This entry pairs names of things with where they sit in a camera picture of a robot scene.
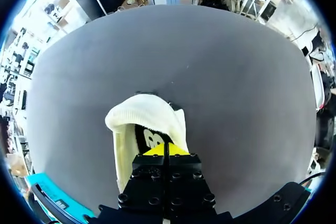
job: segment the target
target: cable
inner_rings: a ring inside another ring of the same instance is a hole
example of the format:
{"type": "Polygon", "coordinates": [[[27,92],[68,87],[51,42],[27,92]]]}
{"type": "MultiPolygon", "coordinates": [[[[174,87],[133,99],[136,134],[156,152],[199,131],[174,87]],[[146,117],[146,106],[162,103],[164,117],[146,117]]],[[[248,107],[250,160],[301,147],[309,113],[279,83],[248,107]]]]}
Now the cable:
{"type": "Polygon", "coordinates": [[[309,32],[309,31],[312,31],[312,30],[314,30],[315,28],[317,27],[317,24],[313,27],[313,28],[311,28],[311,29],[309,29],[309,30],[306,30],[306,31],[304,31],[299,37],[297,37],[297,38],[295,38],[295,39],[293,39],[293,40],[291,40],[290,42],[293,42],[293,41],[295,41],[295,40],[297,40],[298,38],[300,38],[303,34],[305,34],[305,33],[307,33],[307,32],[309,32]]]}
{"type": "Polygon", "coordinates": [[[324,176],[326,172],[321,172],[321,173],[316,173],[314,175],[311,175],[310,177],[304,179],[302,182],[299,183],[300,186],[302,186],[304,183],[312,180],[313,178],[319,177],[319,176],[324,176]]]}

